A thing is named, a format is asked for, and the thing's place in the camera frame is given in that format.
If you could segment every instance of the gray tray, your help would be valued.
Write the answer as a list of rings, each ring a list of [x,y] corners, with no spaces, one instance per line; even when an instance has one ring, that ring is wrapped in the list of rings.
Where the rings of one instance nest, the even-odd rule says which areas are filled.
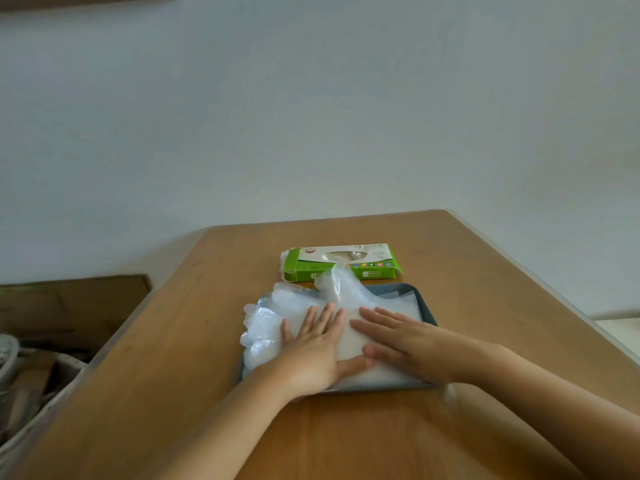
[[[418,309],[420,309],[420,317],[422,321],[425,323],[430,323],[432,325],[438,326],[435,318],[429,311],[429,307],[424,302],[424,298],[420,295],[420,291],[415,286],[412,286],[407,283],[389,283],[386,285],[365,285],[367,290],[371,291],[374,295],[380,296],[382,294],[393,293],[397,291],[398,294],[404,295],[405,293],[410,293],[413,291],[415,293],[415,298],[418,301]],[[242,382],[242,373],[244,370],[244,358],[240,359],[240,369],[238,374],[237,382]],[[365,391],[376,391],[376,390],[390,390],[390,389],[420,389],[425,387],[433,387],[433,384],[430,382],[422,382],[418,384],[409,384],[407,386],[394,386],[394,387],[352,387],[341,390],[327,390],[323,394],[341,394],[344,392],[365,392]]]

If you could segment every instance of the table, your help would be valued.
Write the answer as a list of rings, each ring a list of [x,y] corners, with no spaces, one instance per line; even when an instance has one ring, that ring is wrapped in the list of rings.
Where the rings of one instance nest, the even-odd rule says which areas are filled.
[[[243,306],[295,246],[387,242],[438,323],[491,340],[640,413],[640,369],[444,210],[209,229],[12,478],[130,479],[234,386]],[[555,479],[580,473],[465,385],[327,395],[288,405],[240,479]]]

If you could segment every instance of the wall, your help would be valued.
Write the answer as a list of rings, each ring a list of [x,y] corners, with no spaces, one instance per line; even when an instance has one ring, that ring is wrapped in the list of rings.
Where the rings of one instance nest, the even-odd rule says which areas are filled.
[[[0,282],[161,283],[204,226],[448,207],[582,311],[638,308],[638,27],[637,0],[0,16]]]

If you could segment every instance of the hand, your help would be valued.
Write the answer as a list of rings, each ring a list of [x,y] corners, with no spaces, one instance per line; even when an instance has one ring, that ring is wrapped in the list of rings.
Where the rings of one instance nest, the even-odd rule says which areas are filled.
[[[270,370],[284,382],[290,399],[316,394],[348,376],[362,372],[376,361],[359,355],[336,361],[336,345],[344,329],[344,309],[331,320],[333,304],[327,303],[316,321],[316,307],[311,306],[296,338],[291,334],[288,320],[281,325],[284,346],[276,358],[262,368]]]
[[[480,377],[491,344],[383,308],[361,308],[360,314],[364,320],[351,320],[351,327],[377,342],[362,348],[366,357],[438,384],[473,384]]]

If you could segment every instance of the green box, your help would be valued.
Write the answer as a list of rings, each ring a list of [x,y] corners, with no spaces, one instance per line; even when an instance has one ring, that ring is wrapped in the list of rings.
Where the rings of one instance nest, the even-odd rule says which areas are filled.
[[[292,248],[281,256],[282,279],[288,282],[314,281],[337,262],[343,262],[359,280],[395,278],[396,258],[388,244],[361,246],[325,246],[321,248]]]

